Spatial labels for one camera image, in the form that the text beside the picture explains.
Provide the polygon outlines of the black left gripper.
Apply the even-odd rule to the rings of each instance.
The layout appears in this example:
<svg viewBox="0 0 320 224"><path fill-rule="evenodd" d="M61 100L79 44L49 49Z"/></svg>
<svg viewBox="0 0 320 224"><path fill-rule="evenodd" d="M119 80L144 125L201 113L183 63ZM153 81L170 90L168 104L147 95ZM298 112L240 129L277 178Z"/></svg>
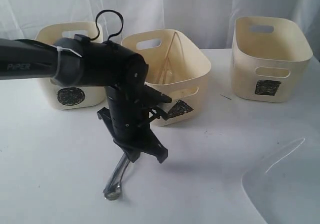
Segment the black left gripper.
<svg viewBox="0 0 320 224"><path fill-rule="evenodd" d="M113 142L131 162L134 163L141 153L146 153L163 163L168 157L168 149L151 130L148 120L152 114L142 102L143 88L121 90L106 86L108 108L99 110L97 116L105 123Z"/></svg>

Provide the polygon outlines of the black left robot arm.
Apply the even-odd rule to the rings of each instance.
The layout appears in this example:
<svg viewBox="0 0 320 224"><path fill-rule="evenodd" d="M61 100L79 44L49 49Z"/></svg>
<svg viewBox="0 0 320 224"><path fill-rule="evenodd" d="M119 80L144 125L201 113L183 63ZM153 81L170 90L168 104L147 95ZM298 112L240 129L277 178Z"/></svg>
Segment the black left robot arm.
<svg viewBox="0 0 320 224"><path fill-rule="evenodd" d="M141 153L162 163L168 157L150 127L168 114L160 108L172 99L146 85L149 66L144 58L110 39L76 34L52 45L31 39L1 39L0 77L8 79L51 78L61 87L104 87L108 108L97 115L113 141L134 162Z"/></svg>

